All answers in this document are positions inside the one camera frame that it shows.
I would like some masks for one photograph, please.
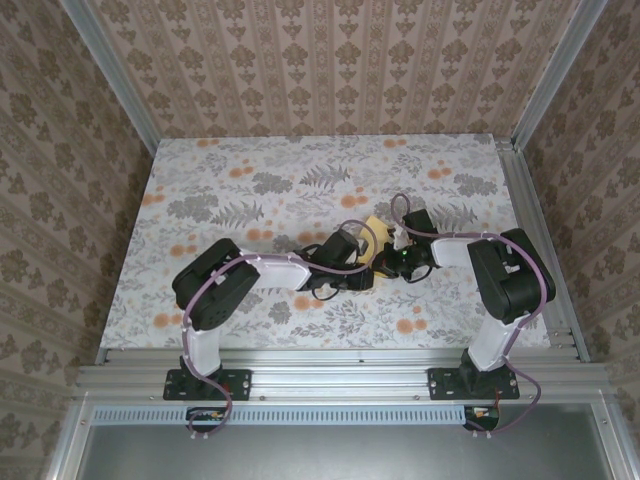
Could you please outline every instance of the yellow object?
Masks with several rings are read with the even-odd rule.
[[[389,226],[373,215],[370,216],[365,223],[369,227],[371,227],[371,230],[373,230],[373,232],[376,234],[376,240],[378,241],[378,252],[381,252],[384,249],[384,244],[391,243],[392,241],[391,237],[389,236]],[[366,228],[360,230],[359,237],[366,240],[368,246],[364,254],[360,258],[358,258],[358,261],[367,263],[373,255],[373,238],[371,238],[371,234]],[[387,278],[386,275],[383,275],[379,272],[376,272],[376,275],[378,275],[379,277]]]

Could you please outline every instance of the floral tablecloth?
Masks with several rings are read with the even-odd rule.
[[[440,231],[516,226],[491,135],[163,140],[146,188],[102,346],[178,347],[171,281],[216,240],[255,252],[321,242],[349,218],[391,221],[406,193]],[[376,278],[331,301],[254,290],[222,327],[227,348],[467,346],[488,316],[471,269],[423,282]],[[546,346],[544,322],[521,345]]]

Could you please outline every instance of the white vent grille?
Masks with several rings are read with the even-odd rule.
[[[92,425],[185,425],[185,406],[96,407]],[[196,425],[215,423],[196,421]],[[462,425],[464,407],[235,406],[230,425]]]

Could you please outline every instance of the wall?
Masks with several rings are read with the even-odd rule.
[[[91,0],[165,137],[510,135],[578,0]]]
[[[609,2],[525,149],[590,352],[638,440],[639,29],[640,2]]]
[[[92,363],[148,170],[56,1],[0,5],[0,477],[36,478]]]

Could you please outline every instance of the table surface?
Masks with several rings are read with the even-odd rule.
[[[440,232],[517,225],[491,135],[163,140],[102,346],[180,347],[171,282],[216,240],[288,252],[349,218],[390,223],[397,192],[413,209],[426,207]],[[253,290],[222,326],[221,346],[465,347],[487,316],[467,268],[435,270],[413,285],[376,278],[371,290],[324,303],[309,292]],[[518,341],[547,346],[542,319]]]

